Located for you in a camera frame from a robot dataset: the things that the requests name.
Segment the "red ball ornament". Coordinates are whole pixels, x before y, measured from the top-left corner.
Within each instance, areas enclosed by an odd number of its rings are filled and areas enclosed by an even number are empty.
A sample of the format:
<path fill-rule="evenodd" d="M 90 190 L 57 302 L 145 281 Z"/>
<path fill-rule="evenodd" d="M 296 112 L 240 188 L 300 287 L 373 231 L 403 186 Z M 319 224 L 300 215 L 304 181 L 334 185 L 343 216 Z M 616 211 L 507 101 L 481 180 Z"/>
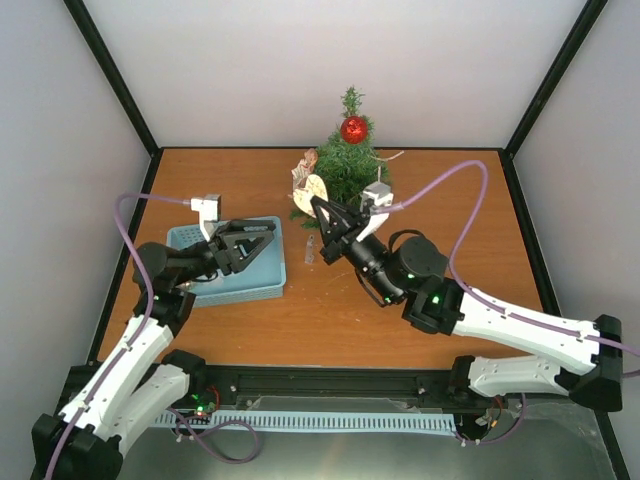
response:
<path fill-rule="evenodd" d="M 340 126 L 341 138 L 348 144 L 357 145 L 364 142 L 369 133 L 367 121 L 358 115 L 345 118 Z"/>

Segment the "snowman ornament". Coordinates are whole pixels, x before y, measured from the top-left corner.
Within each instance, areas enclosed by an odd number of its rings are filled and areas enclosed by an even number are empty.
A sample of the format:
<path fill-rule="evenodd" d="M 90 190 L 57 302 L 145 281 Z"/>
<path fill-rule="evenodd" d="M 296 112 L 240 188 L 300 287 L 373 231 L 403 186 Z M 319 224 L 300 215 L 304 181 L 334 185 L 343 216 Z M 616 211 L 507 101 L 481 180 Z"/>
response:
<path fill-rule="evenodd" d="M 314 172 L 317 161 L 318 152 L 314 148 L 310 148 L 304 153 L 297 166 L 291 170 L 292 192 L 305 188 L 307 178 Z"/>

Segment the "small green christmas tree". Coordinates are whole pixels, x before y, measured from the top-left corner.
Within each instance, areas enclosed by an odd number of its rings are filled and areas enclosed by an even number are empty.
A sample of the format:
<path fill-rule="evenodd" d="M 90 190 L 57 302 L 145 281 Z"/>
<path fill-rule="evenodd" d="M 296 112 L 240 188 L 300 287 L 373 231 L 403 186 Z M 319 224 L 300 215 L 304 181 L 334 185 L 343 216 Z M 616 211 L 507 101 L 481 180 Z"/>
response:
<path fill-rule="evenodd" d="M 341 96 L 342 120 L 327 140 L 314 148 L 318 161 L 312 173 L 323 179 L 331 200 L 355 207 L 360 204 L 362 190 L 377 181 L 377 165 L 370 158 L 378 153 L 373 146 L 374 123 L 361 112 L 363 97 L 364 94 L 354 86 Z M 369 127 L 367 139 L 357 145 L 346 143 L 340 135 L 343 120 L 352 115 L 362 116 Z"/>

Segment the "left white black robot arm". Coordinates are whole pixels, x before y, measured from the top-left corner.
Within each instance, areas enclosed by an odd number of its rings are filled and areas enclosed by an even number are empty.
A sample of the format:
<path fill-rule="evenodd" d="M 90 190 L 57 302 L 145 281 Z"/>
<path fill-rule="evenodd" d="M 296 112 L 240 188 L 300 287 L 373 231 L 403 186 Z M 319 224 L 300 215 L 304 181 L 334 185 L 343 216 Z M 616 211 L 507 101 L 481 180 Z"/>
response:
<path fill-rule="evenodd" d="M 132 446 L 175 402 L 208 390 L 203 358 L 174 350 L 156 357 L 186 324 L 196 296 L 187 283 L 243 273 L 276 239 L 275 219 L 232 220 L 183 249 L 148 242 L 132 254 L 140 296 L 119 342 L 56 415 L 32 428 L 44 479 L 114 479 Z"/>

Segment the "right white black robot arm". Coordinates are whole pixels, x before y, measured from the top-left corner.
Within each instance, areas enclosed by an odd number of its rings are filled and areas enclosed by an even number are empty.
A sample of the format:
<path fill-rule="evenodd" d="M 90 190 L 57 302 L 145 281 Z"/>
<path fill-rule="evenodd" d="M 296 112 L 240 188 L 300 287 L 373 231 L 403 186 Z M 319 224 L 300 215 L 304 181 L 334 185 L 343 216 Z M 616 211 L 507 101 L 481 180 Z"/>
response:
<path fill-rule="evenodd" d="M 514 358 L 457 358 L 451 369 L 453 396 L 557 394 L 589 409 L 621 411 L 617 318 L 574 320 L 503 303 L 446 277 L 447 257 L 421 232 L 407 231 L 407 240 L 395 247 L 371 233 L 368 210 L 318 196 L 310 204 L 320 225 L 324 261 L 346 259 L 379 307 L 402 306 L 403 319 L 427 334 L 480 338 L 523 351 Z"/>

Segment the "beige wooden heart ornament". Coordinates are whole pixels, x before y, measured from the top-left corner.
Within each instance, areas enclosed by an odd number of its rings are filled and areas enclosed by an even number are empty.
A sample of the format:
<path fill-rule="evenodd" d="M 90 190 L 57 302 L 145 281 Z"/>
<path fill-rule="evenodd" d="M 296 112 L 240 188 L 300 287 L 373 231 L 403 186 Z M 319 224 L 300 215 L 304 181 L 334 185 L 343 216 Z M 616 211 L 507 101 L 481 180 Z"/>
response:
<path fill-rule="evenodd" d="M 293 190 L 292 198 L 295 206 L 306 215 L 316 218 L 311 200 L 319 197 L 322 200 L 328 200 L 328 193 L 323 179 L 316 175 L 310 174 L 306 177 L 301 187 Z"/>

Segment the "clear plastic battery box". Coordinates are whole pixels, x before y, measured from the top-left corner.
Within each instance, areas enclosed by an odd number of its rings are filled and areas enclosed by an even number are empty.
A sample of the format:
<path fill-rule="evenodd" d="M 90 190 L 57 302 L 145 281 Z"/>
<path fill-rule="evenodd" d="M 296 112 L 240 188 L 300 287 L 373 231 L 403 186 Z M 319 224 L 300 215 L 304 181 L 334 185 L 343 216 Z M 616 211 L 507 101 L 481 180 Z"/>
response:
<path fill-rule="evenodd" d="M 305 245 L 305 257 L 304 262 L 307 265 L 312 265 L 315 260 L 315 235 L 310 234 L 307 238 Z"/>

